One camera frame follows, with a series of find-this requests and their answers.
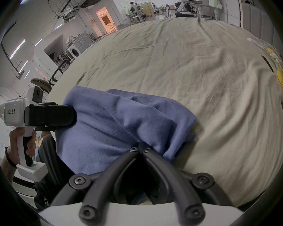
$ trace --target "black pants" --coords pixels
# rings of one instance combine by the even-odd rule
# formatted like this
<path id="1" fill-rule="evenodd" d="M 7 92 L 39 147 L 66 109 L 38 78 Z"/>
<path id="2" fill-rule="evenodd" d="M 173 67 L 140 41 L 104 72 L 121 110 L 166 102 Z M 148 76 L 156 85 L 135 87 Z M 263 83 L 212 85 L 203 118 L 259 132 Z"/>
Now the black pants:
<path id="1" fill-rule="evenodd" d="M 37 192 L 34 198 L 35 205 L 38 210 L 43 210 L 50 206 L 55 196 L 74 173 L 58 157 L 55 140 L 51 134 L 44 137 L 36 160 L 46 163 L 48 169 L 48 174 L 34 185 Z"/>
<path id="2" fill-rule="evenodd" d="M 186 10 L 190 13 L 192 12 L 191 6 L 188 3 L 186 3 Z"/>

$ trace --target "blue cloth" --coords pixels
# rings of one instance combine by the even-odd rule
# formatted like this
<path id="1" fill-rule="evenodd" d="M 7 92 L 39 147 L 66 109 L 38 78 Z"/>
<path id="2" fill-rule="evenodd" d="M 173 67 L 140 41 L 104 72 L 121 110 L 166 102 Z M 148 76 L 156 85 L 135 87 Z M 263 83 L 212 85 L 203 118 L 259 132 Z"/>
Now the blue cloth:
<path id="1" fill-rule="evenodd" d="M 74 173 L 104 171 L 137 142 L 172 161 L 193 139 L 195 115 L 168 98 L 75 86 L 63 104 L 76 110 L 77 122 L 57 129 L 56 151 Z"/>

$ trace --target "chair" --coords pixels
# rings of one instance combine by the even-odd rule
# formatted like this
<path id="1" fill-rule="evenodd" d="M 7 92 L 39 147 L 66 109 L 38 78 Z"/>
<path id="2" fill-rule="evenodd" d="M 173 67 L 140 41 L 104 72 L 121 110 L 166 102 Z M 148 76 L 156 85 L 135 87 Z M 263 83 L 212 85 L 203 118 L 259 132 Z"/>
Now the chair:
<path id="1" fill-rule="evenodd" d="M 33 83 L 36 86 L 39 86 L 43 91 L 45 91 L 48 94 L 51 92 L 52 87 L 45 80 L 42 80 L 42 79 L 39 79 L 39 78 L 32 78 L 30 80 L 30 82 Z"/>
<path id="2" fill-rule="evenodd" d="M 53 75 L 51 76 L 51 78 L 49 79 L 49 84 L 50 85 L 52 85 L 52 86 L 54 86 L 54 84 L 52 83 L 52 81 L 54 81 L 54 82 L 58 82 L 58 80 L 56 80 L 55 79 L 55 75 L 56 75 L 56 73 L 58 72 L 58 71 L 60 71 L 62 74 L 63 74 L 63 68 L 65 67 L 65 63 L 68 63 L 69 65 L 70 65 L 70 61 L 68 60 L 68 59 L 65 59 L 62 63 L 61 63 L 61 65 L 57 68 L 57 70 L 53 73 Z"/>

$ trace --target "beige bed sheet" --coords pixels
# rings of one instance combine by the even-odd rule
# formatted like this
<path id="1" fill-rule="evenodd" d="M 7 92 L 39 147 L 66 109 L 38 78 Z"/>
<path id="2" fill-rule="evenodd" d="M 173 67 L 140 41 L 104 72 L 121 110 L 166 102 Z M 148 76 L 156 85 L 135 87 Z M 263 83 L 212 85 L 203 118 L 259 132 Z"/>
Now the beige bed sheet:
<path id="1" fill-rule="evenodd" d="M 85 51 L 47 100 L 62 104 L 80 85 L 179 101 L 197 122 L 176 166 L 211 174 L 239 206 L 263 192 L 283 162 L 283 89 L 247 37 L 255 38 L 206 19 L 132 25 Z"/>

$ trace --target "wall light strip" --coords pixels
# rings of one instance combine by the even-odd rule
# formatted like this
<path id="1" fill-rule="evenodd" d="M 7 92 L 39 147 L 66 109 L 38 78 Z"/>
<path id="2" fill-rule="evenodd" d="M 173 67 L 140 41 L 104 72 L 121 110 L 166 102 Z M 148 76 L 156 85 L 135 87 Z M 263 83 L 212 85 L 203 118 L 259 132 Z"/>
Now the wall light strip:
<path id="1" fill-rule="evenodd" d="M 62 26 L 62 24 L 60 24 L 59 26 L 57 26 L 57 27 L 55 28 L 55 30 L 56 30 L 57 28 L 61 27 L 61 26 Z"/>
<path id="2" fill-rule="evenodd" d="M 40 40 L 38 41 L 38 43 L 40 43 L 41 41 L 42 41 L 42 39 L 40 39 Z M 36 46 L 38 43 L 36 43 L 35 46 Z"/>
<path id="3" fill-rule="evenodd" d="M 26 76 L 29 74 L 30 70 L 27 72 Z M 26 79 L 26 76 L 24 77 L 24 79 Z"/>
<path id="4" fill-rule="evenodd" d="M 18 49 L 23 45 L 23 43 L 25 43 L 25 39 L 19 44 L 19 46 L 16 48 L 16 50 L 12 53 L 12 55 L 10 56 L 10 59 L 13 58 L 13 56 L 14 56 L 15 53 L 18 51 Z"/>
<path id="5" fill-rule="evenodd" d="M 20 69 L 19 73 L 23 70 L 24 66 L 27 64 L 28 60 L 25 62 L 25 64 L 22 66 L 22 68 Z"/>

